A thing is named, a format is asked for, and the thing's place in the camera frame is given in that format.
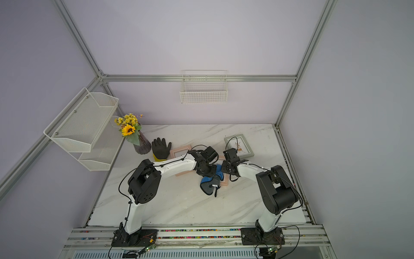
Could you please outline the green picture frame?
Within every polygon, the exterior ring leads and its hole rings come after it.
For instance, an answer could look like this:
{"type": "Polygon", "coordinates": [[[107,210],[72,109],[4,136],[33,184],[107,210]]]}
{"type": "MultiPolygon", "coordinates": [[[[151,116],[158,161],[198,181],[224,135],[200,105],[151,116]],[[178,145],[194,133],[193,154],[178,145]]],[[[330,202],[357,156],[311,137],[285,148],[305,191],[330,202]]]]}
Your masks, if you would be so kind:
{"type": "Polygon", "coordinates": [[[225,150],[230,148],[236,149],[236,153],[241,159],[248,159],[254,156],[254,152],[243,134],[225,137],[224,142],[225,150]]]}

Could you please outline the blue microfibre cloth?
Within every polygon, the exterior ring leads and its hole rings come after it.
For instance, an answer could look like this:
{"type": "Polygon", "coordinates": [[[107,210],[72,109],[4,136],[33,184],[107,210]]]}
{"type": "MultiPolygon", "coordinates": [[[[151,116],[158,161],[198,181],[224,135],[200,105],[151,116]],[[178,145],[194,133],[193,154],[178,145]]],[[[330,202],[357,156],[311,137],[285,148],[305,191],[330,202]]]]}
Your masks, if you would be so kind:
{"type": "Polygon", "coordinates": [[[222,166],[216,166],[216,173],[213,177],[203,177],[200,183],[200,188],[204,194],[210,196],[217,196],[217,191],[221,187],[221,182],[224,180],[224,174],[221,171],[222,166]]]}

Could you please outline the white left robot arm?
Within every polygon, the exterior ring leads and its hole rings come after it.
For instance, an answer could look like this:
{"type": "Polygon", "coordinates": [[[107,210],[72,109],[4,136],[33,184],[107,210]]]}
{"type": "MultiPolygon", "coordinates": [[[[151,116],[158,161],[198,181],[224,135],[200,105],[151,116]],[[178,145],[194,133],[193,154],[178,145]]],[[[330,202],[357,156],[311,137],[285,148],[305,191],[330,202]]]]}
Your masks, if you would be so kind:
{"type": "Polygon", "coordinates": [[[128,212],[125,223],[120,226],[121,236],[128,240],[141,231],[146,204],[156,196],[162,180],[186,171],[196,171],[202,177],[213,177],[218,158],[218,153],[209,146],[204,150],[189,150],[178,158],[166,161],[142,161],[127,181],[128,212]]]}

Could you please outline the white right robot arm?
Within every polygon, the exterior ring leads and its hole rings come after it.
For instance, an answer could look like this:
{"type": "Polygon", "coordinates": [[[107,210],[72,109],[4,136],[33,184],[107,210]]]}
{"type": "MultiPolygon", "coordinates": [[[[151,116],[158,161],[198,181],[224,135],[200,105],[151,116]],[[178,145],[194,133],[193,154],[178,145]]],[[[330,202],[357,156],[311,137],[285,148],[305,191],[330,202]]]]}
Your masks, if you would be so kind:
{"type": "Polygon", "coordinates": [[[246,159],[241,159],[235,148],[224,151],[224,157],[223,173],[250,179],[258,185],[266,208],[255,223],[258,234],[274,232],[286,212],[303,206],[301,195],[281,166],[265,168],[252,164],[246,159]]]}

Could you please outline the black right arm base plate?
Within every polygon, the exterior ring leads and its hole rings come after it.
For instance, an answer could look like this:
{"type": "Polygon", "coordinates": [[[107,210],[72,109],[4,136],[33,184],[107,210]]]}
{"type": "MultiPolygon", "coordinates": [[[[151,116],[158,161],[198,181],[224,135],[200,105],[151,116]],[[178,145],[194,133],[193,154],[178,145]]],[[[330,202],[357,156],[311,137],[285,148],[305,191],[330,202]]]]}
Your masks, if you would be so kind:
{"type": "Polygon", "coordinates": [[[243,245],[284,245],[285,239],[282,229],[279,227],[274,228],[269,232],[265,232],[259,225],[259,222],[255,222],[253,228],[241,228],[241,241],[243,245]]]}

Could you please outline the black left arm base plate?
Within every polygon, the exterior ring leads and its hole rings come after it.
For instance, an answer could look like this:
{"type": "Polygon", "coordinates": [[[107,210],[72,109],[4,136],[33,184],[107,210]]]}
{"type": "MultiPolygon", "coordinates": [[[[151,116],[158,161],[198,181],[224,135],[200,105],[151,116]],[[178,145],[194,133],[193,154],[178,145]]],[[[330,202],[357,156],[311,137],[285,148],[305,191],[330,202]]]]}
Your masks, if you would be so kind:
{"type": "Polygon", "coordinates": [[[142,229],[140,228],[133,234],[128,234],[121,222],[119,229],[114,231],[112,239],[112,247],[149,247],[155,243],[157,239],[157,229],[142,229]]]}

